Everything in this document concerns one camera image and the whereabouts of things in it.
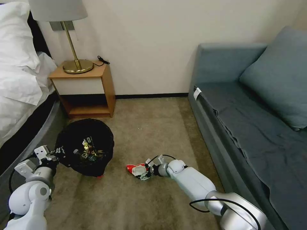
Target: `white bed sheet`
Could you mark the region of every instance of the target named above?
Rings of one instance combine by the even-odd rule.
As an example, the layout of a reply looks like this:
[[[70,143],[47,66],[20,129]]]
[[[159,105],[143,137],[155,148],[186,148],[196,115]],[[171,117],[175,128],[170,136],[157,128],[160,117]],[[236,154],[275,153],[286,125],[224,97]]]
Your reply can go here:
[[[35,109],[47,99],[48,95],[54,92],[48,76],[56,69],[56,65],[45,53],[39,52],[38,57],[41,63],[38,73],[28,67],[23,68],[24,71],[36,76],[42,90],[43,94],[38,104],[32,105],[0,96],[0,148],[21,128]]]

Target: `sofa seat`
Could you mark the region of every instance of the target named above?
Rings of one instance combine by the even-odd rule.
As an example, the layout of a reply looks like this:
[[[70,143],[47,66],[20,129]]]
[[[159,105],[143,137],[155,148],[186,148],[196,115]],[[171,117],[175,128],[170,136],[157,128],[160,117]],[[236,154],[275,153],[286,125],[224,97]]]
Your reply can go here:
[[[305,226],[307,205],[307,130],[296,132],[253,92],[237,81],[200,83],[199,95],[239,151],[229,150],[241,175],[253,181],[254,191],[269,196],[271,205],[289,229]],[[255,175],[262,182],[257,182]]]

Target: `white pillow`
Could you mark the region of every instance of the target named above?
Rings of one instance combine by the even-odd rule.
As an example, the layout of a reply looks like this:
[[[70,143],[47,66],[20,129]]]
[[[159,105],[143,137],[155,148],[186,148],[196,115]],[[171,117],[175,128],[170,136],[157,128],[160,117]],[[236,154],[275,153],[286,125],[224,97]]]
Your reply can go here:
[[[28,3],[11,2],[0,5],[0,64],[27,66],[39,71],[39,59],[27,23]]]
[[[20,67],[0,65],[0,96],[37,105],[42,94],[36,76]]]

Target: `white wall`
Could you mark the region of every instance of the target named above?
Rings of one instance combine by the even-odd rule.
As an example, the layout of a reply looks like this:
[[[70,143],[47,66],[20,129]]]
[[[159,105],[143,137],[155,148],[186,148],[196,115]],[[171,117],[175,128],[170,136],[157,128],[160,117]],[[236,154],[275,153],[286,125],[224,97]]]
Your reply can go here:
[[[108,59],[120,95],[187,92],[199,43],[269,42],[304,0],[83,2],[89,16],[71,32],[77,55]],[[56,62],[72,59],[65,33],[40,27]]]

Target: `lamp shade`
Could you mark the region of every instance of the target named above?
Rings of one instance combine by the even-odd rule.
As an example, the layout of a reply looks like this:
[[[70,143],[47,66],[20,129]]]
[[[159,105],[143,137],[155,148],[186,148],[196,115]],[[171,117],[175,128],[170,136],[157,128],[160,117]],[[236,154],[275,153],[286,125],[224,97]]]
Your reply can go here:
[[[87,17],[82,0],[29,0],[36,21],[72,21]]]

